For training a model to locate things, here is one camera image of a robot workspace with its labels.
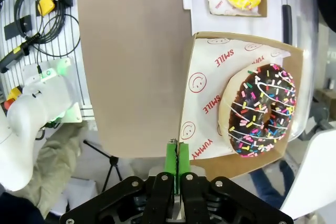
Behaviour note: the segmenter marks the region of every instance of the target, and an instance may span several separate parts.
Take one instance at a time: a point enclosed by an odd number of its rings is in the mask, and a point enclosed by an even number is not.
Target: donut hole
[[[262,118],[262,122],[266,123],[268,122],[268,120],[271,118],[271,114],[272,114],[272,109],[271,106],[267,106],[267,112],[264,114],[264,117]]]

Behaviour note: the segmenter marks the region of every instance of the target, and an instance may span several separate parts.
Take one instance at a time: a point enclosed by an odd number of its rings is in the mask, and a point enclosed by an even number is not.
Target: tripod
[[[106,190],[107,183],[109,181],[109,178],[110,178],[110,175],[111,175],[113,167],[115,167],[115,170],[117,171],[117,174],[118,174],[118,177],[119,177],[119,181],[122,181],[122,178],[121,178],[121,175],[120,175],[120,172],[119,172],[119,168],[118,168],[118,160],[119,160],[118,157],[107,155],[106,153],[104,153],[101,150],[97,149],[93,145],[89,144],[89,142],[86,141],[86,140],[84,140],[83,143],[85,143],[86,145],[90,146],[92,149],[94,149],[95,151],[99,152],[101,155],[104,155],[110,161],[110,165],[111,166],[110,166],[109,172],[107,173],[107,177],[105,179],[105,183],[104,183],[104,186],[103,186],[103,189],[102,189],[102,193]]]

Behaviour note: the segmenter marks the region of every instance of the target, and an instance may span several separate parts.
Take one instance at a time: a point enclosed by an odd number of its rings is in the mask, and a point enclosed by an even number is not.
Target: person
[[[284,177],[283,182],[285,184],[285,193],[283,195],[281,195],[272,187],[271,182],[269,181],[262,168],[251,172],[250,176],[252,178],[254,186],[256,187],[259,198],[270,204],[274,208],[280,209],[289,193],[295,176],[293,170],[289,167],[285,160],[282,159],[277,163],[279,163],[280,171],[282,172],[282,175]]]
[[[47,139],[38,152],[28,185],[1,194],[0,223],[45,223],[75,170],[86,129],[86,122],[67,123]]]

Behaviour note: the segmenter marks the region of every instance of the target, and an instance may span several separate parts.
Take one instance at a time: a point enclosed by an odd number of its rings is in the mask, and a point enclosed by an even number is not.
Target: chocolate frosted donut
[[[263,64],[235,74],[219,105],[223,138],[241,156],[257,156],[272,149],[284,137],[295,110],[290,73],[279,65]]]

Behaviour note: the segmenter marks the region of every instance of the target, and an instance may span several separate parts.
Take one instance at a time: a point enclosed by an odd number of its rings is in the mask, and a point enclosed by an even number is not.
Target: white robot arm
[[[10,106],[7,117],[0,109],[0,184],[17,191],[33,174],[33,147],[37,132],[67,109],[73,88],[63,76],[25,86]]]

